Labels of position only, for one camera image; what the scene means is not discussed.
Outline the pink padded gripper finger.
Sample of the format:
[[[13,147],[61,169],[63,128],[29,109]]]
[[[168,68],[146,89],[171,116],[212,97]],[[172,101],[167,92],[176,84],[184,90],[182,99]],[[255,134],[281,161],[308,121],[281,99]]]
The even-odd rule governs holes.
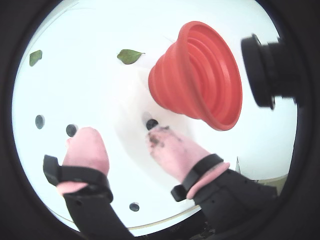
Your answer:
[[[146,138],[151,157],[179,182],[172,197],[193,200],[216,233],[248,221],[278,197],[275,187],[230,169],[230,163],[168,126],[152,128]]]
[[[79,129],[67,140],[62,165],[45,155],[43,173],[64,198],[68,212],[86,238],[131,238],[111,203],[114,199],[107,178],[110,164],[104,141],[92,127]]]

